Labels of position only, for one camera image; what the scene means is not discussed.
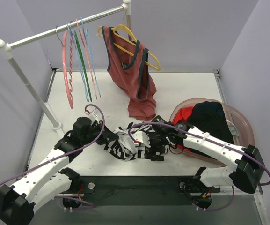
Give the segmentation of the black white striped tank top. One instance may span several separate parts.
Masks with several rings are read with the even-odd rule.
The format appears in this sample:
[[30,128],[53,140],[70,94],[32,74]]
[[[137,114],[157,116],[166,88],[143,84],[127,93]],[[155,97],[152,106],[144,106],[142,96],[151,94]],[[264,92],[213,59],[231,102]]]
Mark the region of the black white striped tank top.
[[145,146],[143,143],[133,144],[132,139],[128,135],[128,130],[134,123],[129,123],[128,127],[118,127],[113,131],[115,140],[103,144],[102,147],[105,151],[109,152],[117,159],[130,161],[137,158],[149,159],[151,161],[164,161],[164,154],[167,153],[164,145],[157,147],[158,141],[155,131],[150,125],[144,125],[135,128],[133,133],[145,133],[149,136],[150,147]]

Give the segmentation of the light blue thin hanger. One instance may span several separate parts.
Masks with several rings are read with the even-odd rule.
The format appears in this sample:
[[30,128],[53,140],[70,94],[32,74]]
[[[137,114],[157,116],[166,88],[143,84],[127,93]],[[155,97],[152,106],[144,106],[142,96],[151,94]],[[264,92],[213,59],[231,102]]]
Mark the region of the light blue thin hanger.
[[100,92],[100,88],[99,88],[99,84],[98,84],[98,80],[97,80],[97,76],[96,76],[96,70],[95,70],[95,66],[94,66],[94,58],[93,58],[93,52],[91,50],[91,46],[90,46],[90,41],[89,41],[89,33],[88,33],[88,29],[84,26],[84,22],[81,19],[81,23],[83,23],[83,29],[84,29],[84,33],[85,33],[85,38],[87,41],[87,45],[88,45],[88,50],[90,51],[90,56],[91,56],[91,63],[92,63],[92,68],[94,70],[94,78],[95,78],[95,84],[96,84],[96,89],[98,91],[98,97],[101,98],[101,92]]

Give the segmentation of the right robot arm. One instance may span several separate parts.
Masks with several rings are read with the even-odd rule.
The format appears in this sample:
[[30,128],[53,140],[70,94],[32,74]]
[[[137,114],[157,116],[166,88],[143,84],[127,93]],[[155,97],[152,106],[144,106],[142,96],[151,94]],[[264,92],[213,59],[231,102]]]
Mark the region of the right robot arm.
[[174,125],[157,116],[151,124],[155,132],[173,145],[196,150],[224,164],[219,168],[201,169],[192,180],[195,190],[235,186],[245,193],[255,193],[264,173],[264,162],[257,147],[228,143],[182,120]]

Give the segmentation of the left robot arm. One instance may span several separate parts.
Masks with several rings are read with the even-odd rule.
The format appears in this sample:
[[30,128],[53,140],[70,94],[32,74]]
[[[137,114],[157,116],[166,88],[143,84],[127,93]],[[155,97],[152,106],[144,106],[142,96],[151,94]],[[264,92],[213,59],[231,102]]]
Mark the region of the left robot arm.
[[27,225],[35,212],[58,194],[80,191],[84,181],[68,165],[82,153],[83,146],[116,139],[118,136],[102,121],[79,117],[38,168],[32,168],[11,186],[0,187],[0,220],[7,225]]

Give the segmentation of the pink thick plastic hanger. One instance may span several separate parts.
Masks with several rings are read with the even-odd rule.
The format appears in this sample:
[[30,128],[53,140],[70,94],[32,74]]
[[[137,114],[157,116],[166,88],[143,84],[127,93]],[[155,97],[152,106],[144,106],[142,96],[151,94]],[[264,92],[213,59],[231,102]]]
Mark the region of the pink thick plastic hanger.
[[64,77],[64,84],[66,90],[66,96],[71,109],[74,108],[73,106],[73,78],[72,78],[72,70],[69,72],[67,71],[68,63],[66,62],[66,40],[68,36],[68,30],[66,30],[63,34],[62,40],[57,36],[57,38],[61,42],[62,46],[62,69],[63,69],[63,77]]

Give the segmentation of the rust red tank top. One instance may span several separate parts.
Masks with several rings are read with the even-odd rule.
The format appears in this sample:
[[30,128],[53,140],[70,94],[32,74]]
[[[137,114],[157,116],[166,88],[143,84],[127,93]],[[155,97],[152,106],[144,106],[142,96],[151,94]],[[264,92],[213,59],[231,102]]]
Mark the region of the rust red tank top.
[[155,117],[156,101],[153,98],[156,86],[149,74],[148,49],[140,42],[129,43],[112,27],[101,27],[108,54],[108,68],[113,82],[130,98],[129,117],[151,120]]

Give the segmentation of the green plastic hanger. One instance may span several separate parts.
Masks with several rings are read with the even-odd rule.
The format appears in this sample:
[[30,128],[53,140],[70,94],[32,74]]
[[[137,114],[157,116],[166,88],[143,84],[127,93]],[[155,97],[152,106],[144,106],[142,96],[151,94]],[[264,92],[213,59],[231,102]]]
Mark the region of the green plastic hanger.
[[87,73],[86,73],[86,67],[85,67],[85,63],[84,63],[84,59],[83,59],[82,50],[81,50],[81,47],[80,47],[80,43],[79,43],[79,40],[78,40],[77,33],[73,28],[71,28],[71,25],[70,25],[70,32],[71,32],[71,35],[73,37],[73,40],[74,40],[74,43],[75,43],[75,48],[76,48],[76,51],[77,51],[77,54],[78,54],[77,60],[78,60],[79,67],[80,67],[81,78],[82,78],[82,81],[83,81],[83,84],[84,84],[86,100],[88,102],[91,102],[92,101],[92,96],[91,96],[90,86],[89,86],[89,83],[88,83],[88,77],[87,77]]

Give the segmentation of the red garment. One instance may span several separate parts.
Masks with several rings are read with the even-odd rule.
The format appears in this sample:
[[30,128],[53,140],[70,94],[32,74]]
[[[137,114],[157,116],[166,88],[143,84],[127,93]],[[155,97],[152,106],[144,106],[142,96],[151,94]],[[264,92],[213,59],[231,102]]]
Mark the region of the red garment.
[[193,108],[194,108],[193,106],[187,106],[178,110],[173,119],[173,124],[175,125],[180,120],[187,122],[188,118],[192,114]]

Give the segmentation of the black garment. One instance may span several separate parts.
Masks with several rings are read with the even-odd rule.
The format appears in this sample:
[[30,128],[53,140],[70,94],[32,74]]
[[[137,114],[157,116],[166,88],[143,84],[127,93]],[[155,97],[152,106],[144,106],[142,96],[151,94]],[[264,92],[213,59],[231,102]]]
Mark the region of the black garment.
[[203,132],[210,133],[220,140],[227,143],[234,143],[233,136],[228,128],[223,107],[219,102],[202,102],[196,104],[192,114],[187,120]]

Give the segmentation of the pink translucent laundry basket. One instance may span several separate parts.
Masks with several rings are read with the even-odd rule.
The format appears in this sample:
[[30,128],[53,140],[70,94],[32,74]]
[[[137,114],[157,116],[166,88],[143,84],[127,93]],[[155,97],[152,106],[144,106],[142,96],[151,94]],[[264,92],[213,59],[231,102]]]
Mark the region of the pink translucent laundry basket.
[[[175,122],[178,111],[182,108],[186,107],[194,107],[196,104],[202,102],[218,102],[215,99],[206,99],[206,98],[191,98],[185,101],[182,101],[180,104],[176,106],[173,110],[169,121]],[[247,147],[248,145],[255,144],[255,138],[253,129],[247,120],[247,118],[239,112],[237,109],[233,108],[230,105],[221,103],[223,107],[223,111],[226,117],[226,121],[229,127],[231,134],[233,135],[233,140],[235,145]]]

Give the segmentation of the white metal clothes rack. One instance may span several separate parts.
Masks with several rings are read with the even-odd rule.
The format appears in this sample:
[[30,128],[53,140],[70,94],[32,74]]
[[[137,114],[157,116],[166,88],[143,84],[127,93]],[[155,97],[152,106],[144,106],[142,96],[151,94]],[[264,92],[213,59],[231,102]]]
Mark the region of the white metal clothes rack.
[[34,87],[31,85],[29,80],[27,79],[26,75],[23,73],[17,62],[15,61],[13,57],[12,50],[16,49],[18,47],[21,47],[23,45],[38,41],[40,39],[49,37],[51,35],[56,35],[58,33],[67,31],[69,29],[75,28],[78,25],[85,24],[88,22],[92,22],[95,20],[98,20],[100,18],[104,18],[106,16],[115,14],[117,12],[124,11],[126,15],[126,21],[127,21],[127,27],[131,27],[131,1],[130,0],[124,0],[123,3],[115,8],[97,13],[95,15],[79,19],[77,21],[71,22],[68,25],[62,25],[59,27],[56,27],[51,30],[47,30],[45,32],[33,35],[31,37],[24,38],[22,40],[13,42],[13,43],[6,43],[4,40],[0,39],[0,52],[2,55],[6,58],[10,66],[13,68],[13,70],[16,72],[16,74],[19,76],[20,80],[23,82],[25,87],[28,89],[32,97],[36,100],[36,102],[39,104],[41,109],[43,110],[44,114],[47,116],[49,121],[52,124],[52,130],[61,133],[63,131],[63,125],[61,124],[60,121],[55,117],[53,111],[51,110],[51,107],[49,106],[48,103],[45,103],[39,94],[35,91]]

